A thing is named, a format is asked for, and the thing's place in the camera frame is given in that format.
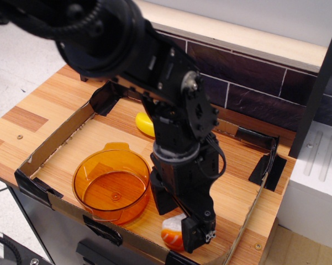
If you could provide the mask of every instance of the wooden table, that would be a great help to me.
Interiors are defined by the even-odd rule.
[[[0,119],[0,180],[17,188],[14,178],[16,169],[65,120],[83,106],[100,86],[102,83],[96,81],[81,82],[79,75],[65,66],[3,116]],[[141,154],[149,165],[152,165],[149,157],[153,139],[142,134],[134,122],[136,113],[140,111],[143,111],[141,104],[121,99],[107,117],[95,116],[89,120],[83,130],[75,134],[34,177],[62,193],[64,201],[82,208],[72,192],[72,175],[84,158],[101,150],[106,142],[125,141],[133,151]],[[281,135],[278,153],[287,159],[275,192],[264,189],[261,193],[230,261],[230,264],[258,264],[296,161],[288,157],[294,133],[238,116],[228,110],[222,112],[232,122],[238,120],[240,125],[247,120],[249,129],[260,129],[274,136]],[[211,190],[217,214],[217,237],[209,245],[195,250],[193,254],[182,252],[182,255],[201,264],[210,264],[216,260],[216,264],[222,262],[238,237],[248,209],[255,201],[260,188],[247,179],[263,155],[262,151],[222,134],[217,134],[217,137],[227,159],[226,173],[215,182]],[[75,148],[79,148],[81,152],[74,151]],[[162,221],[179,212],[175,210],[159,216],[151,199],[142,216],[123,228],[166,248],[160,237]]]

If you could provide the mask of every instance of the orange bowl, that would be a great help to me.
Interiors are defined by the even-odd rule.
[[[75,171],[77,200],[99,221],[123,225],[135,220],[149,201],[150,168],[126,143],[110,143]]]

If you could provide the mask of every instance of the orange and white toy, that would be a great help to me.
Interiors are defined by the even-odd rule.
[[[166,246],[172,250],[184,250],[181,221],[185,217],[185,214],[176,215],[164,220],[162,223],[161,237]]]

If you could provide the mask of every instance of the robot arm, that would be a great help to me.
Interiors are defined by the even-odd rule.
[[[209,243],[216,220],[209,191],[224,173],[225,157],[211,133],[218,111],[193,60],[158,34],[131,0],[0,0],[0,12],[27,32],[55,40],[81,75],[142,95],[155,128],[150,178],[157,209],[185,212],[187,252]]]

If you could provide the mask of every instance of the gray floor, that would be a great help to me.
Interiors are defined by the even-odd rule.
[[[0,117],[65,63],[54,42],[0,26]],[[5,188],[0,182],[0,189]],[[46,257],[10,192],[0,192],[0,232]]]

